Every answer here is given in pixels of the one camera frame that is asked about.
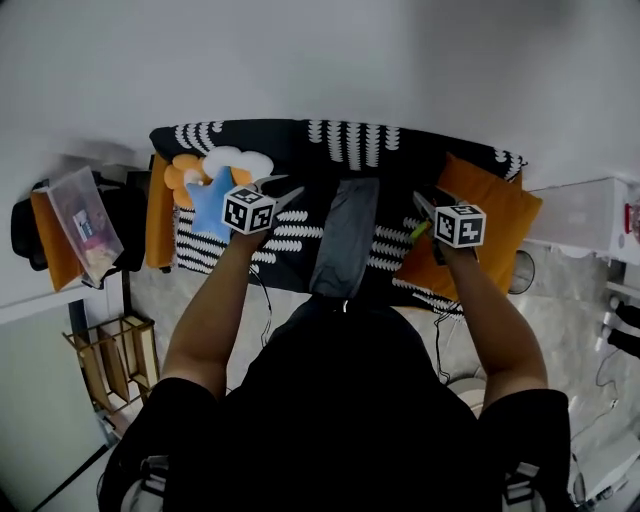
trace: cable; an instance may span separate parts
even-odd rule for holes
[[[583,434],[584,432],[586,432],[587,430],[589,430],[591,427],[593,427],[596,422],[606,416],[607,414],[609,414],[611,411],[613,411],[613,409],[615,408],[615,406],[618,404],[618,399],[620,397],[620,395],[618,395],[618,385],[616,384],[615,379],[609,379],[607,382],[600,382],[600,373],[602,372],[602,368],[604,367],[604,364],[611,359],[614,355],[616,355],[618,352],[620,352],[620,349],[616,349],[613,352],[611,352],[611,354],[609,354],[607,357],[605,357],[602,362],[600,363],[600,367],[598,368],[598,371],[596,372],[596,386],[598,386],[599,388],[606,388],[609,384],[613,385],[613,390],[615,391],[615,398],[611,401],[611,406],[609,407],[609,409],[607,409],[605,412],[598,414],[598,416],[596,416],[593,421],[591,423],[589,423],[586,427],[584,427],[583,429],[581,429],[577,434],[575,434],[572,438],[571,438],[571,442],[573,442],[573,440],[578,437],[579,435]]]
[[[267,307],[269,308],[269,316],[267,318],[267,325],[264,328],[264,331],[262,331],[262,335],[260,336],[260,342],[262,343],[262,348],[267,346],[267,334],[269,334],[269,330],[271,329],[271,318],[273,317],[273,308],[271,307],[271,300],[269,299],[269,293],[267,292],[267,287],[264,285],[264,283],[262,282],[262,279],[260,279],[260,276],[258,275],[258,273],[253,270],[251,267],[249,267],[249,271],[251,272],[251,274],[253,274],[253,277],[255,277],[258,282],[260,283],[260,286],[262,286],[262,290],[264,291],[264,296],[267,299]]]
[[[451,374],[445,372],[442,369],[442,361],[440,359],[440,324],[444,322],[447,318],[449,318],[452,315],[453,310],[456,309],[457,307],[458,307],[458,304],[454,303],[449,309],[447,309],[443,313],[440,313],[440,316],[438,316],[438,318],[436,318],[435,321],[433,322],[433,325],[436,328],[436,367],[438,370],[438,378],[444,377],[445,386],[448,385],[449,382],[451,381]]]

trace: marble floor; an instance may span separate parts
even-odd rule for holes
[[[640,360],[617,352],[605,361],[596,386],[600,363],[612,352],[598,343],[600,325],[607,309],[605,282],[608,266],[595,258],[569,258],[542,246],[523,246],[536,264],[531,288],[509,296],[531,324],[542,346],[550,385],[567,394],[574,451],[588,456],[596,447],[618,437],[625,429],[640,432]],[[205,276],[175,268],[170,274],[143,268],[131,274],[131,299],[135,310],[156,321],[160,362],[164,360],[173,328]],[[269,289],[273,305],[271,331],[284,323],[308,295]],[[421,334],[435,362],[433,313],[400,309]],[[238,386],[261,348],[260,334],[267,321],[262,288],[249,286],[238,340],[229,362],[228,385]],[[443,369],[453,378],[483,375],[479,369],[469,330],[463,321],[446,320],[440,325]],[[612,401],[618,398],[615,408]]]

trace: black and white patterned blanket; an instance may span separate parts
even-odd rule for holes
[[[266,286],[308,292],[324,220],[341,178],[381,180],[376,229],[359,297],[393,306],[442,313],[461,310],[452,301],[393,277],[411,249],[419,223],[411,194],[414,185],[436,183],[446,152],[512,181],[526,162],[518,155],[436,134],[340,121],[246,120],[193,123],[159,128],[151,134],[156,150],[171,160],[182,153],[206,155],[216,146],[234,146],[269,156],[276,173],[311,178],[304,194],[277,216],[267,244],[252,268]],[[209,273],[225,244],[209,233],[193,233],[194,212],[179,211],[176,257],[180,267]]]

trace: orange cushion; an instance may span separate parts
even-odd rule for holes
[[[146,260],[151,268],[168,267],[173,258],[173,191],[165,185],[169,165],[156,153],[147,203]]]
[[[59,292],[82,274],[84,269],[62,230],[56,212],[46,192],[31,192],[31,206],[36,218],[38,234],[49,265],[53,289]]]
[[[476,251],[480,266],[506,294],[511,284],[516,251],[536,218],[542,199],[522,190],[521,177],[514,183],[508,183],[453,155],[447,155],[447,165],[438,186],[460,199],[477,204],[487,214],[484,244]],[[436,264],[431,240],[426,235],[416,240],[396,277],[458,300],[449,269]]]
[[[174,157],[173,164],[166,166],[164,183],[173,190],[173,200],[180,208],[193,210],[193,201],[185,183],[202,181],[204,185],[208,185],[212,181],[202,169],[202,161],[197,156],[184,154]]]
[[[231,168],[231,177],[236,185],[248,185],[253,181],[249,171],[238,169],[237,167]]]

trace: hand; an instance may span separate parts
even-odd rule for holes
[[[268,234],[268,229],[252,233],[251,235],[243,235],[236,231],[231,237],[229,247],[234,247],[250,257],[260,248]]]

